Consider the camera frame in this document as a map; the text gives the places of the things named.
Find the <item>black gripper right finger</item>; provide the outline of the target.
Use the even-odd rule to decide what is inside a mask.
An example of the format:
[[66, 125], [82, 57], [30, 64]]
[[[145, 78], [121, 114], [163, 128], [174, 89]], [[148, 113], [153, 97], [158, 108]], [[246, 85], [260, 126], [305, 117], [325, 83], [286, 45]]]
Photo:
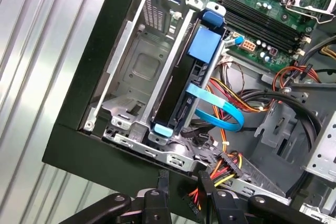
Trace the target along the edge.
[[335, 218], [318, 208], [291, 200], [263, 188], [236, 180], [233, 191], [215, 188], [210, 175], [198, 173], [198, 202], [205, 223], [335, 223]]

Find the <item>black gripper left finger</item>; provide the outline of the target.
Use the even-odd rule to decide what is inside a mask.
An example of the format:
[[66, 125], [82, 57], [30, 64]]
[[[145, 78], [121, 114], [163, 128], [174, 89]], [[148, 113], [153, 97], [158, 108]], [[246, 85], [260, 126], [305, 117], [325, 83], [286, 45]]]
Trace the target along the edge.
[[169, 171], [159, 170], [157, 186], [142, 189], [135, 198], [108, 195], [61, 223], [171, 223]]

